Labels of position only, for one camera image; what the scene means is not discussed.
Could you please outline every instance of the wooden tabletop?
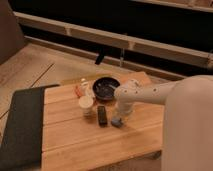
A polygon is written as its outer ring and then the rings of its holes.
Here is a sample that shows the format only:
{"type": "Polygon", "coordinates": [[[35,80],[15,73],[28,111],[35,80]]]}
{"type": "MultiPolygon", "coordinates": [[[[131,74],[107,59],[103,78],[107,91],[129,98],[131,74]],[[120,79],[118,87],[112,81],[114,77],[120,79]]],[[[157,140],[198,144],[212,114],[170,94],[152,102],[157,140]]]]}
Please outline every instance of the wooden tabletop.
{"type": "MultiPolygon", "coordinates": [[[[121,83],[135,78],[151,81],[144,72],[117,77],[121,83]]],[[[42,170],[91,170],[161,150],[163,106],[135,103],[122,128],[111,126],[114,103],[106,103],[107,127],[99,127],[94,114],[85,118],[74,93],[76,84],[45,92],[42,170]]]]}

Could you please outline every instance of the remote control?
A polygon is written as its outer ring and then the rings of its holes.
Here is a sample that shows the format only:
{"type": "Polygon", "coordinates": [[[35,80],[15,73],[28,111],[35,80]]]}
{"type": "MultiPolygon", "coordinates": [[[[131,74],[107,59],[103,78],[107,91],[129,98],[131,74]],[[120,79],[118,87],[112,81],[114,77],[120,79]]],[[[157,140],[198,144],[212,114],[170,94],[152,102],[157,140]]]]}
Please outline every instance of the remote control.
{"type": "Polygon", "coordinates": [[[106,126],[107,125],[107,116],[106,116],[105,106],[98,106],[97,112],[98,112],[98,123],[99,123],[99,125],[100,126],[106,126]]]}

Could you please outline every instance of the floor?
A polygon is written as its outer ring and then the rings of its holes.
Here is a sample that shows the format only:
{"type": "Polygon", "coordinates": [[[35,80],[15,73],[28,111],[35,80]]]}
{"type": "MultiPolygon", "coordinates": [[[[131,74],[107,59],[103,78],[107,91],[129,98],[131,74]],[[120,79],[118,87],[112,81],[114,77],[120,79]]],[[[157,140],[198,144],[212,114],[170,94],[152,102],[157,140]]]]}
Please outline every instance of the floor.
{"type": "MultiPolygon", "coordinates": [[[[35,44],[28,44],[0,66],[0,142],[11,97],[15,90],[60,84],[62,80],[82,78],[93,74],[113,75],[114,73],[126,74],[131,72],[133,71],[103,63],[97,66],[94,65],[94,61],[89,59],[35,44]]],[[[150,78],[155,83],[167,81],[153,76],[150,76],[150,78]]],[[[99,170],[160,171],[160,159],[136,158],[99,170]]]]}
{"type": "Polygon", "coordinates": [[[212,6],[212,0],[160,0],[164,2],[174,2],[178,4],[189,4],[190,2],[195,2],[196,6],[201,6],[201,7],[211,7],[212,6]]]}

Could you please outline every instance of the bowl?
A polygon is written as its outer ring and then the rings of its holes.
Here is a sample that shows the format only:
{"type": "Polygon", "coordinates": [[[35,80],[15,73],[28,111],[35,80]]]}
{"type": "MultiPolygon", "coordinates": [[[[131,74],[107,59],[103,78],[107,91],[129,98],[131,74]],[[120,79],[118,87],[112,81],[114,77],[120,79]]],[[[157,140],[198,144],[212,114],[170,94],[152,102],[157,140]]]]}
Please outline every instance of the bowl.
{"type": "Polygon", "coordinates": [[[102,77],[93,84],[93,91],[98,100],[114,100],[114,91],[120,86],[118,80],[111,77],[102,77]]]}

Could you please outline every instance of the cup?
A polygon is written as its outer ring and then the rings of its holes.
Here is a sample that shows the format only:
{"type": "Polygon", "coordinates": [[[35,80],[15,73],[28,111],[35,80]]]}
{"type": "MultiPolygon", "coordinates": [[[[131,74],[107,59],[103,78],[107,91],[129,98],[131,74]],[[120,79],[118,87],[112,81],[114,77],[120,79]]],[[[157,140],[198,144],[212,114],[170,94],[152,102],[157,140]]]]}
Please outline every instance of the cup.
{"type": "Polygon", "coordinates": [[[80,108],[82,109],[84,116],[89,116],[92,114],[93,103],[94,103],[93,98],[89,96],[82,96],[79,99],[78,104],[80,108]]]}

